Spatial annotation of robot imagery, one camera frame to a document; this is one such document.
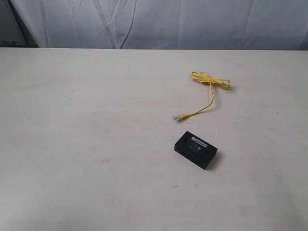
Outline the black network switch box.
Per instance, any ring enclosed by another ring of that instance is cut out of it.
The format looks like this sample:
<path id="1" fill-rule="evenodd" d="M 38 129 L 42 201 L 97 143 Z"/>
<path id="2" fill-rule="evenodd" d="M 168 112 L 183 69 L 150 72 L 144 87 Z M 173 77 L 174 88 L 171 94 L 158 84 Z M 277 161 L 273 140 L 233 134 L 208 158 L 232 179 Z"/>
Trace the black network switch box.
<path id="1" fill-rule="evenodd" d="M 174 151 L 206 170 L 217 153 L 217 148 L 186 131 L 174 145 Z"/>

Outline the white backdrop cloth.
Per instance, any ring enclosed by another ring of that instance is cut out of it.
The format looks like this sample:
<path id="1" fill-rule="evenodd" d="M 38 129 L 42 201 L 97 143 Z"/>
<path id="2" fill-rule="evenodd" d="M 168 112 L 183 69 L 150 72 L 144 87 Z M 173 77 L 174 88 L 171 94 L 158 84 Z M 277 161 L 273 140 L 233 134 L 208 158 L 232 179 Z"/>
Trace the white backdrop cloth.
<path id="1" fill-rule="evenodd" d="M 305 0 L 14 0 L 44 48 L 306 50 Z"/>

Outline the green plant leaves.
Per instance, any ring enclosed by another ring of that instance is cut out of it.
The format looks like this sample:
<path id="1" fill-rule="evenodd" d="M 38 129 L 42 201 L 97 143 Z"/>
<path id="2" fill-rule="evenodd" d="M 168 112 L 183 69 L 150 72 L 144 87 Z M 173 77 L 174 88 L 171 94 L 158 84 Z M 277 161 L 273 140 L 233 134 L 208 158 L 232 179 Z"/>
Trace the green plant leaves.
<path id="1" fill-rule="evenodd" d="M 0 41 L 0 47 L 17 47 L 17 41 L 7 41 L 7 40 L 2 40 Z"/>

